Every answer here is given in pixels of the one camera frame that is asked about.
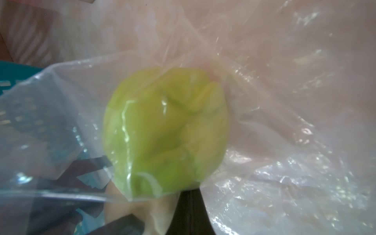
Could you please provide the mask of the clear zip-top bag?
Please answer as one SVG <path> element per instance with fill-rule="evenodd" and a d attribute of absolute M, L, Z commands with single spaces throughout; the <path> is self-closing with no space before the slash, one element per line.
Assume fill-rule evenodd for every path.
<path fill-rule="evenodd" d="M 1 1 L 1 36 L 13 63 L 43 68 L 1 95 L 1 234 L 133 214 L 166 235 L 185 191 L 129 200 L 113 166 L 104 191 L 56 182 L 106 156 L 113 93 L 155 67 L 224 91 L 227 149 L 196 188 L 216 235 L 375 234 L 375 1 Z"/>

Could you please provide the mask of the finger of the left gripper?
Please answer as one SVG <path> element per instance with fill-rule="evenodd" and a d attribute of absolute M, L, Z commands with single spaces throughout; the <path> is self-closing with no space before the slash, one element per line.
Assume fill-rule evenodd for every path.
<path fill-rule="evenodd" d="M 66 171 L 57 179 L 57 184 L 64 188 L 80 191 L 104 191 L 109 183 L 109 178 L 100 176 L 104 169 L 112 164 L 106 156 L 75 160 Z"/>
<path fill-rule="evenodd" d="M 142 235 L 144 231 L 145 223 L 130 214 L 96 229 L 88 235 Z"/>

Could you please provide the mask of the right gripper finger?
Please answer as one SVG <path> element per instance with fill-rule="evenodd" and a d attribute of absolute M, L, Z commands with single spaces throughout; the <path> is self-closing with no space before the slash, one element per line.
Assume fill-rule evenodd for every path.
<path fill-rule="evenodd" d="M 215 235 L 200 189 L 180 193 L 166 235 Z"/>

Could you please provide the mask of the teal plastic basket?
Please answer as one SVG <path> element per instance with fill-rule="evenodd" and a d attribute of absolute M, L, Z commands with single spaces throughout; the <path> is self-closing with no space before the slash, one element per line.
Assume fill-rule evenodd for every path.
<path fill-rule="evenodd" d="M 1 95 L 17 83 L 22 82 L 43 70 L 43 68 L 1 61 Z"/>

